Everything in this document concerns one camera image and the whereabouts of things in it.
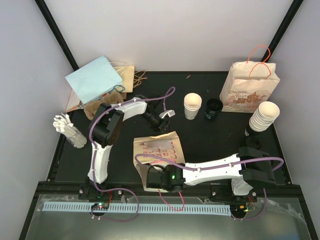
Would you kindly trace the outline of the cream paper bag pink sides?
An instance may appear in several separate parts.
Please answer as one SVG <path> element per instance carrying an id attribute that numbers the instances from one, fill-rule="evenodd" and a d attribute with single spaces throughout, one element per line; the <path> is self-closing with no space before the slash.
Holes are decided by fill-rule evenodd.
<path id="1" fill-rule="evenodd" d="M 153 166 L 155 170 L 162 171 L 172 163 L 184 164 L 185 158 L 178 134 L 175 131 L 158 136 L 138 137 L 133 141 L 133 155 L 138 157 L 133 164 L 137 169 L 143 189 L 147 192 L 166 193 L 162 186 L 147 187 L 147 168 Z"/>

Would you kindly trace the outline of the black lid stack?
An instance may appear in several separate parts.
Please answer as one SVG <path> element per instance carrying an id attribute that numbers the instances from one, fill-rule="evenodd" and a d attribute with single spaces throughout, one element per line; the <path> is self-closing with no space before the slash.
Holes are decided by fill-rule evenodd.
<path id="1" fill-rule="evenodd" d="M 216 98 L 209 99 L 205 104 L 205 119 L 213 121 L 223 109 L 223 103 Z"/>

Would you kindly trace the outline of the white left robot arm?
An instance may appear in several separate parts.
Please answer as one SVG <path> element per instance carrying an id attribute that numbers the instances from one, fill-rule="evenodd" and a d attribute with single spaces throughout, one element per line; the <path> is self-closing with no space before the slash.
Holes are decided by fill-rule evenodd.
<path id="1" fill-rule="evenodd" d="M 89 125 L 89 139 L 92 145 L 92 158 L 88 178 L 95 182 L 89 193 L 97 200 L 103 199 L 108 192 L 102 184 L 108 178 L 109 156 L 113 145 L 119 139 L 122 124 L 134 116 L 142 116 L 151 129 L 165 133 L 169 129 L 169 118 L 175 111 L 164 109 L 157 113 L 156 107 L 165 97 L 146 98 L 138 95 L 131 100 L 108 104 L 101 103 Z"/>

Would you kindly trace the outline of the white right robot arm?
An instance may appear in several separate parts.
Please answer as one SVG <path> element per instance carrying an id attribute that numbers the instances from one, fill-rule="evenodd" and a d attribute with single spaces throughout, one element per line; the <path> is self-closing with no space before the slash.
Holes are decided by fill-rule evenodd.
<path id="1" fill-rule="evenodd" d="M 238 153 L 213 161 L 175 163 L 167 160 L 166 165 L 149 163 L 145 187 L 147 190 L 181 192 L 184 187 L 230 180 L 228 198 L 238 202 L 253 189 L 276 185 L 272 161 L 275 159 L 266 152 L 241 147 Z"/>

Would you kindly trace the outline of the small stack paper cups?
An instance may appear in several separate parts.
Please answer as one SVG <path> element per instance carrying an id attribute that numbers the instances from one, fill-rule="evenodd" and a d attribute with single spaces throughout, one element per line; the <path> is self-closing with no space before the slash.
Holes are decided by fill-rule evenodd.
<path id="1" fill-rule="evenodd" d="M 188 93 L 184 97 L 184 115 L 188 120 L 194 120 L 202 105 L 202 98 L 197 93 Z"/>

